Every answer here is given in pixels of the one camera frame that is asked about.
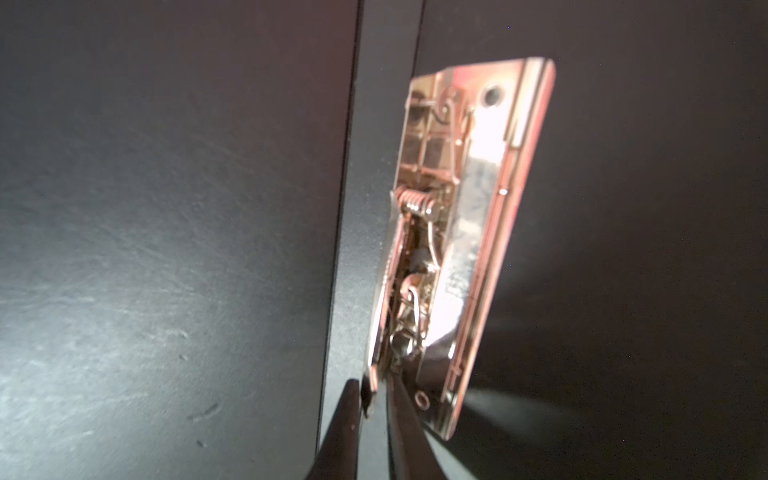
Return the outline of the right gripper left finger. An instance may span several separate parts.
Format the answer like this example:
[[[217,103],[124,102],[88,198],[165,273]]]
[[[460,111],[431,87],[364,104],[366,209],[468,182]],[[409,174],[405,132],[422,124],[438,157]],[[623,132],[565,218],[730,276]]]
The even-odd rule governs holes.
[[[306,480],[357,478],[360,420],[360,382],[349,379]]]

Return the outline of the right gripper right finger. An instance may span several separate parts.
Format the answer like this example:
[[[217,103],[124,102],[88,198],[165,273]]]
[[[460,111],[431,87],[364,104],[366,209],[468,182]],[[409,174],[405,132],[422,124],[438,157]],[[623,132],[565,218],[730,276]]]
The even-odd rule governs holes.
[[[390,478],[446,480],[399,374],[386,378]]]

